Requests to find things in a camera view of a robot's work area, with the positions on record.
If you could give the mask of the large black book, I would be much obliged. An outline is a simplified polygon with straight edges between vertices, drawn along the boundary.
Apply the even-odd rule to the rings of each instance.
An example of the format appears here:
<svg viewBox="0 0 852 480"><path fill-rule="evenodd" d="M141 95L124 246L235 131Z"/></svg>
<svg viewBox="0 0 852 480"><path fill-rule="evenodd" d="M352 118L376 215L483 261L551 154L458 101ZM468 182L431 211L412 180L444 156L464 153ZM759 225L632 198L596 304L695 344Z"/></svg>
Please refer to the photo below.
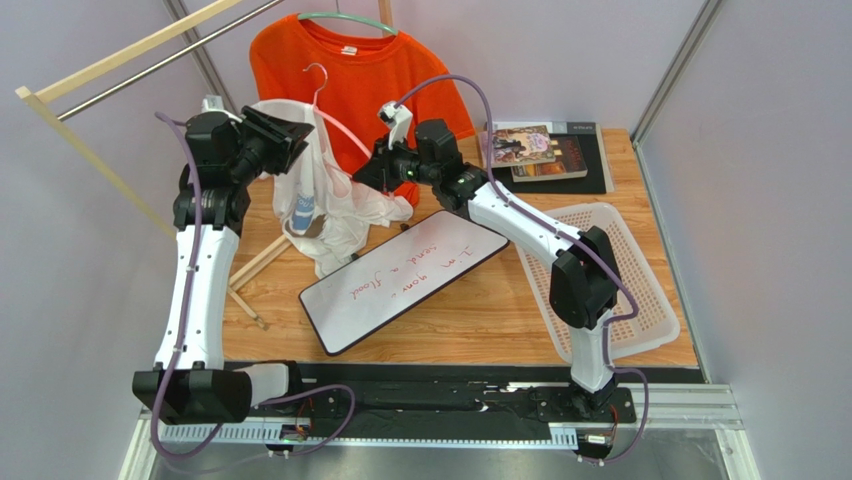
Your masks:
<svg viewBox="0 0 852 480"><path fill-rule="evenodd" d="M511 177L510 168L493 169L494 176L513 193L603 195L615 191L611 168L606 154L603 132L595 122L566 121L497 121L494 129L545 125L550 138L571 135L579 139L588 174L585 178L521 183Z"/></svg>

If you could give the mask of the green clothes hanger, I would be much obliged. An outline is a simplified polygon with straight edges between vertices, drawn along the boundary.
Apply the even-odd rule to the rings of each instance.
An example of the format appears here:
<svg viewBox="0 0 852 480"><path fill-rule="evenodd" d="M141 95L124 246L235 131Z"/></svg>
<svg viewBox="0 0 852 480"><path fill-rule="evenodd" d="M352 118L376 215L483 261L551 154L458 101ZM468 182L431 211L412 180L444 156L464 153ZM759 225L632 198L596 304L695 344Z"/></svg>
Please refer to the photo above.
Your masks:
<svg viewBox="0 0 852 480"><path fill-rule="evenodd" d="M335 11L303 12L297 15L299 20L341 20L366 25L378 29L384 36L396 36L399 30L393 25L392 5L390 0L378 0L378 19L368 18L361 15L343 13L339 8L339 2L335 2Z"/></svg>

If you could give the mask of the wooden clothes rack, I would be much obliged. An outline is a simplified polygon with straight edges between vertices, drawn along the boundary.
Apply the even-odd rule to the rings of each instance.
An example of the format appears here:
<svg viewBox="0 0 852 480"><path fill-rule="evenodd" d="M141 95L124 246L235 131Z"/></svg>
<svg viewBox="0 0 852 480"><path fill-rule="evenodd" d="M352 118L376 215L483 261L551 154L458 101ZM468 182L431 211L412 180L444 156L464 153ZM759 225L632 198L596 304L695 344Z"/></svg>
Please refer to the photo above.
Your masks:
<svg viewBox="0 0 852 480"><path fill-rule="evenodd" d="M1 18L1 317L50 334L158 335L175 246L15 95L166 26L160 1L6 1ZM184 58L69 126L164 219L181 167L156 111L196 111L207 85Z"/></svg>

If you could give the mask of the pink cover book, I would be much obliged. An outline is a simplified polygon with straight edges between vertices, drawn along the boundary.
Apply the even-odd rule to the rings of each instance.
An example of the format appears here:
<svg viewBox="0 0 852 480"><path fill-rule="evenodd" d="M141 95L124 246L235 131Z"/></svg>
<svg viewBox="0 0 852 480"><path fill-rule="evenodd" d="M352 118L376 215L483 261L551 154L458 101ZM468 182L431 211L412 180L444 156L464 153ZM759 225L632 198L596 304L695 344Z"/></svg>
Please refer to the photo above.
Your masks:
<svg viewBox="0 0 852 480"><path fill-rule="evenodd" d="M545 125L532 125L479 133L479 144L483 162L492 149L493 169L510 168L531 164L548 163L555 160L550 143L550 134Z"/></svg>

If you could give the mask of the dark red cover book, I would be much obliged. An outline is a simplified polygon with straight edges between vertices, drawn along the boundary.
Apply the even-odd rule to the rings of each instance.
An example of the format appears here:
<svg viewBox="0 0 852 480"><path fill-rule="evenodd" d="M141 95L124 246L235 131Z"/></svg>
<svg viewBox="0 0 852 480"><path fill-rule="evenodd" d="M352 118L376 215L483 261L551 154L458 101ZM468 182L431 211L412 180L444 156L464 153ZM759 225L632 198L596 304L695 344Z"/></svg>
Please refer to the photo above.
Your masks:
<svg viewBox="0 0 852 480"><path fill-rule="evenodd" d="M515 182L543 182L585 178L588 167L583 157L579 139L571 135L557 135L550 140L555 160L513 167L511 177Z"/></svg>

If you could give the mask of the orange t shirt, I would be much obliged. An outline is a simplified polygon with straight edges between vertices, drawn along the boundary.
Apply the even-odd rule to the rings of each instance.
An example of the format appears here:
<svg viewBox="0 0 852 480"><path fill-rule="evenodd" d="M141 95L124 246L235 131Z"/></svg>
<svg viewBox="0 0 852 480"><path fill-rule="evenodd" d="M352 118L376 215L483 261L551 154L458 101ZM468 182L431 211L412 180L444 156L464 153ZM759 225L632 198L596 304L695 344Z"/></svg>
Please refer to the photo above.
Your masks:
<svg viewBox="0 0 852 480"><path fill-rule="evenodd" d="M459 139L475 129L448 69L429 49L400 32L388 37L360 37L329 30L296 14L264 28L248 53L258 97L313 103L348 127L368 148L389 129L378 116L390 101L404 101L413 127L441 119ZM342 150L342 169L354 174L367 161L332 133L331 145Z"/></svg>

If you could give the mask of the whiteboard with red writing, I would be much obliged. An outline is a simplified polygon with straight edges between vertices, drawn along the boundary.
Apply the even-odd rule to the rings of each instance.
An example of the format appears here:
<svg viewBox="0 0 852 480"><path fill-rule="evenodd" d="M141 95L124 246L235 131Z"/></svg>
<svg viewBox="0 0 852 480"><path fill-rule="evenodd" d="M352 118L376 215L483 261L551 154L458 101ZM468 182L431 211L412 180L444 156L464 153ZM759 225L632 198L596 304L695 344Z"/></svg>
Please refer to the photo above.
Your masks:
<svg viewBox="0 0 852 480"><path fill-rule="evenodd" d="M299 301L324 353L338 356L508 245L439 211L306 287Z"/></svg>

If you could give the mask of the white printed t shirt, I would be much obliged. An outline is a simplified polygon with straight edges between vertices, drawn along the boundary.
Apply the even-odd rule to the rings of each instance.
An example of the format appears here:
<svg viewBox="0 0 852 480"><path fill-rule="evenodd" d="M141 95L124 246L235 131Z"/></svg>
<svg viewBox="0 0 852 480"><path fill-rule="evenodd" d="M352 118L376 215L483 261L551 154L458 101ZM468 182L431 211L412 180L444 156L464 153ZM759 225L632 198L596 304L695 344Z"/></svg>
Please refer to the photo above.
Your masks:
<svg viewBox="0 0 852 480"><path fill-rule="evenodd" d="M352 180L339 161L342 150L330 135L344 135L343 145L355 149L358 160L370 157L364 143L334 117L296 100L263 100L252 107L264 114L314 128L307 147L286 174L274 177L272 209L283 235L314 261L323 278L351 261L362 249L370 227L388 227L412 217L413 207L403 196L385 195Z"/></svg>

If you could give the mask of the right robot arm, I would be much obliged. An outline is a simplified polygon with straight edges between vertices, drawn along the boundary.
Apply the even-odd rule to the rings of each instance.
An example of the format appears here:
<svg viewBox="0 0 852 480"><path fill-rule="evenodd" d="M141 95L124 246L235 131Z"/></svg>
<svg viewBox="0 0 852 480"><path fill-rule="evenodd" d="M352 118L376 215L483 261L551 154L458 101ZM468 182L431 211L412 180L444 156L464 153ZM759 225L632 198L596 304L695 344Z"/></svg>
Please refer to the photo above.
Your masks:
<svg viewBox="0 0 852 480"><path fill-rule="evenodd" d="M570 330L573 407L584 416L606 408L617 383L605 326L623 287L609 236L598 227L568 227L511 195L463 159L440 119L418 125L414 139L377 140L354 180L383 193L405 182L428 185L445 210L504 236L547 267L550 308Z"/></svg>

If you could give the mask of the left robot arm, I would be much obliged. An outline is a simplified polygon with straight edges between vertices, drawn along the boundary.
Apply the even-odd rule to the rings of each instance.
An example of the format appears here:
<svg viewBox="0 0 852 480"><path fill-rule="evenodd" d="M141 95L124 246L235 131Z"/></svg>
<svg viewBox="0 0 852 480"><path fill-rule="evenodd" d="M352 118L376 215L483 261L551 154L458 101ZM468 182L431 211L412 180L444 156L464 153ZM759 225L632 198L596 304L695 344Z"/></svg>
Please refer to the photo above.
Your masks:
<svg viewBox="0 0 852 480"><path fill-rule="evenodd" d="M296 368L290 361L225 367L224 307L248 188L264 173L288 172L314 127L252 107L237 116L208 110L183 124L156 116L176 134L187 164L173 202L177 269L168 322L132 392L167 425L240 423L252 408L285 396Z"/></svg>

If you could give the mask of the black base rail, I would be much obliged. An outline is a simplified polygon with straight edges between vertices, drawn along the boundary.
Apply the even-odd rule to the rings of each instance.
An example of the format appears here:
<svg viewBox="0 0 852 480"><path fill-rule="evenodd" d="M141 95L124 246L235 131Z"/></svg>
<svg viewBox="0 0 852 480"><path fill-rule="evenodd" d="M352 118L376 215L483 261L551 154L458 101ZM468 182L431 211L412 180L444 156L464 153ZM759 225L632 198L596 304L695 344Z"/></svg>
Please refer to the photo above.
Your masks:
<svg viewBox="0 0 852 480"><path fill-rule="evenodd" d="M640 392L636 373L617 375L617 390L591 410L567 366L416 365L290 362L289 395L307 400L265 406L262 413L297 414L311 434L340 428L343 439L413 441L534 441L552 423L634 426Z"/></svg>

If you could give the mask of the white plastic basket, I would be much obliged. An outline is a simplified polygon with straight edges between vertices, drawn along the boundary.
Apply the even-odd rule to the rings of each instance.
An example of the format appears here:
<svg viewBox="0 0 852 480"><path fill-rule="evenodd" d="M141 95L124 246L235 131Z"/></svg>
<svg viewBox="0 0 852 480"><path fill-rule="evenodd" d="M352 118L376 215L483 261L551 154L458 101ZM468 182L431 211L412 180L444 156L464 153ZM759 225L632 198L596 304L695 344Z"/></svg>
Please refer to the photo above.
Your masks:
<svg viewBox="0 0 852 480"><path fill-rule="evenodd" d="M680 322L663 287L619 211L611 204L585 203L550 210L552 218L588 230L596 226L604 230L612 245L620 277L633 295L638 314L610 326L610 357L618 360L642 354L676 340ZM542 315L557 355L572 361L570 332L549 304L550 268L522 248L516 249L535 302Z"/></svg>

